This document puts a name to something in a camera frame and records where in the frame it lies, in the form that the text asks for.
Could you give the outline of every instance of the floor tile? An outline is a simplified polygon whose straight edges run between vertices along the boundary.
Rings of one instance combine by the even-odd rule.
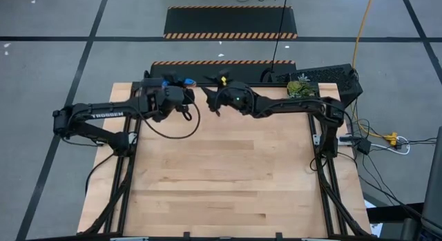
[[[169,6],[279,6],[283,3],[284,0],[246,3],[236,0],[109,0],[97,36],[162,37]]]
[[[0,53],[0,233],[15,240],[84,43],[12,42]]]
[[[427,37],[442,37],[442,0],[410,0]]]
[[[0,0],[2,36],[88,36],[101,0]]]
[[[367,118],[376,132],[396,131],[410,140],[437,136],[442,126],[442,85],[422,44],[360,44],[356,68],[364,90],[358,100],[359,117]],[[370,140],[386,145],[376,137]],[[370,153],[385,183],[406,203],[425,198],[434,152],[433,145],[411,148],[406,156],[389,151]],[[375,173],[369,160],[365,162]],[[361,160],[358,170],[370,180]],[[362,186],[364,192],[387,202],[382,193]]]
[[[300,37],[355,37],[368,0],[289,0]],[[373,0],[364,37],[418,37],[402,0]]]
[[[431,47],[433,47],[433,51],[436,54],[437,59],[439,59],[439,63],[442,62],[442,43],[432,43]]]

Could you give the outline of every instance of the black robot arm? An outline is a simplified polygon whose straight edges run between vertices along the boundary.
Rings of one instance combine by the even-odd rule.
[[[142,82],[141,93],[125,102],[99,104],[74,104],[53,112],[54,134],[64,139],[79,135],[91,139],[95,143],[105,143],[117,155],[128,155],[131,151],[129,134],[112,133],[103,128],[86,123],[90,119],[109,117],[132,117],[133,119],[153,119],[160,122],[166,119],[172,110],[183,113],[186,119],[191,118],[187,104],[191,104],[195,95],[190,86],[192,83],[173,77],[148,78]]]
[[[338,140],[336,132],[344,122],[343,104],[331,97],[307,97],[299,99],[270,99],[254,92],[248,85],[231,81],[227,74],[209,78],[218,85],[218,90],[202,88],[207,104],[216,112],[221,106],[230,106],[243,115],[254,118],[269,117],[275,113],[311,113],[325,130],[320,137],[319,153],[323,157],[336,157]]]

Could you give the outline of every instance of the black metal frame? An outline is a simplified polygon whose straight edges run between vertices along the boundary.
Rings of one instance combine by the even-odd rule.
[[[131,87],[131,94],[130,98],[135,97],[137,94],[137,91],[140,89],[140,83],[139,82],[133,82]],[[285,85],[283,84],[275,84],[275,83],[259,83],[259,84],[253,84],[252,86],[273,86],[273,87],[283,87]],[[313,134],[316,134],[316,126],[314,122],[313,115],[308,114],[309,119],[309,128],[311,132],[311,140],[312,145],[314,146],[313,142]],[[125,119],[124,122],[124,132],[129,132],[131,128],[131,121],[132,119],[128,116]],[[135,122],[135,130],[134,132],[136,135],[139,135],[140,133],[140,127],[141,127],[141,120],[137,119]],[[76,241],[76,240],[94,240],[94,241],[101,241],[101,240],[110,240],[111,238],[122,238],[123,232],[124,232],[124,225],[126,222],[126,214],[127,214],[127,207],[128,207],[128,199],[131,192],[131,182],[132,182],[132,176],[133,176],[133,169],[135,165],[135,158],[136,158],[136,150],[137,150],[137,143],[134,145],[135,150],[131,153],[131,155],[128,157],[128,166],[126,170],[125,179],[127,177],[127,181],[123,180],[125,185],[120,183],[121,176],[122,176],[122,169],[124,160],[126,159],[124,156],[119,156],[117,160],[117,164],[115,167],[115,174],[113,178],[113,185],[112,185],[112,191],[110,193],[110,202],[105,207],[102,214],[106,214],[108,217],[106,218],[106,221],[104,222],[104,231],[103,233],[97,233],[101,226],[95,226],[95,228],[89,229],[92,231],[86,231],[84,233],[78,233],[78,235],[74,236],[66,236],[66,237],[57,237],[57,238],[50,238],[50,239],[44,239],[44,240],[50,240],[50,241]],[[318,180],[323,180],[321,178],[325,178],[325,173],[323,170],[323,166],[321,165],[321,158],[320,154],[318,153],[318,149],[314,146],[314,157],[316,161],[316,167],[318,168]],[[340,200],[339,195],[339,188],[338,188],[338,180],[336,177],[336,170],[334,168],[333,160],[328,160],[328,170],[329,170],[329,178],[331,182],[332,191],[336,194],[338,199]],[[337,211],[337,217],[338,217],[338,223],[339,223],[339,229],[340,234],[336,234],[333,227],[332,222],[332,213],[330,211],[330,205],[329,205],[329,197],[327,193],[325,192],[325,189],[323,187],[320,187],[320,194],[321,199],[323,203],[323,211],[325,216],[325,226],[327,229],[327,235],[329,238],[336,237],[336,235],[339,235],[340,238],[342,236],[345,236],[348,238],[348,240],[367,240],[367,237],[359,237],[359,236],[347,236],[347,226],[345,224],[344,218],[342,215]],[[117,225],[117,231],[111,232],[111,227],[113,223],[113,217],[114,217],[114,207],[117,204],[117,201],[122,197],[122,203],[121,203],[121,210],[118,217],[118,225]],[[212,240],[219,240],[221,238],[194,238],[190,236],[189,232],[184,232],[183,237],[149,237],[149,240],[183,240],[183,241],[190,241],[190,240],[201,240],[201,241],[212,241]],[[283,238],[282,233],[276,233],[275,238],[229,238],[230,240],[238,240],[238,241],[252,241],[252,240],[259,240],[259,241],[294,241],[294,240],[302,240],[302,238]]]

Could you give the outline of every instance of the wooden table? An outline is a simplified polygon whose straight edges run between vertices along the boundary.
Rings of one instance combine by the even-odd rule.
[[[114,84],[110,100],[128,99],[131,84]],[[335,84],[319,84],[321,96],[338,98]],[[268,97],[286,97],[285,88],[254,88]],[[222,107],[211,113],[206,96],[195,88],[202,119],[188,139],[164,139],[144,124],[138,144],[124,235],[285,238],[327,237],[307,115],[291,113],[265,119],[242,116]],[[154,127],[167,135],[185,135],[197,115],[185,121],[172,113]],[[106,119],[104,128],[121,131],[124,118]],[[346,126],[339,134],[347,132]],[[349,147],[339,147],[352,156]],[[95,164],[111,153],[98,148]],[[111,192],[116,158],[93,174],[79,223],[83,231],[101,213]],[[343,204],[364,230],[369,221],[358,172],[349,158],[334,160]],[[336,211],[331,207],[335,233]],[[115,209],[114,220],[119,214]]]

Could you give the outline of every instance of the orange and black striped tape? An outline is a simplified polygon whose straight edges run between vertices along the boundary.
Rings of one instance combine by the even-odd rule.
[[[298,34],[284,33],[167,33],[165,39],[296,39]]]
[[[275,64],[295,64],[291,60],[275,60]],[[154,61],[152,65],[206,65],[206,64],[271,64],[271,60],[242,60],[242,61]]]
[[[207,8],[284,8],[284,6],[171,6],[169,9],[207,9]]]

